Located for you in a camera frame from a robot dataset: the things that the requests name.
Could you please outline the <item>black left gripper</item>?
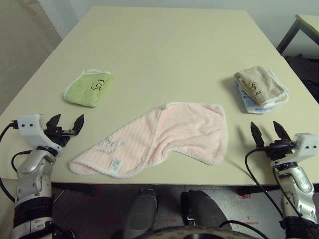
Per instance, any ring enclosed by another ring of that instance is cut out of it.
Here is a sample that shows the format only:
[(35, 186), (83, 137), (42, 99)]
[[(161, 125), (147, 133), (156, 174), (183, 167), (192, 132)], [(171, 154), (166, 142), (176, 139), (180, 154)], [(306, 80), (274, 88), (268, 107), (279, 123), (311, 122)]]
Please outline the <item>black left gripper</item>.
[(57, 126), (61, 114), (53, 116), (47, 123), (44, 130), (45, 143), (44, 146), (55, 151), (54, 155), (61, 155), (66, 144), (69, 142), (71, 136), (77, 136), (84, 124), (84, 115), (80, 115), (73, 126), (73, 129), (63, 130), (62, 127)]

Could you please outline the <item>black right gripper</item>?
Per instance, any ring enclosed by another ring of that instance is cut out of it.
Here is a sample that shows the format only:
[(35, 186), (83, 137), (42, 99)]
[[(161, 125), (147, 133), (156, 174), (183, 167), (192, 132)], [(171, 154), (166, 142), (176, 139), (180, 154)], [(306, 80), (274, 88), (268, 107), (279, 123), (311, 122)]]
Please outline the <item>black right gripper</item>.
[(280, 140), (275, 140), (273, 143), (264, 146), (262, 134), (259, 128), (253, 123), (250, 123), (252, 137), (259, 151), (266, 153), (266, 156), (272, 161), (276, 161), (286, 157), (287, 154), (292, 154), (292, 150), (296, 149), (298, 143), (292, 141), (284, 127), (276, 121), (273, 121), (274, 129)]

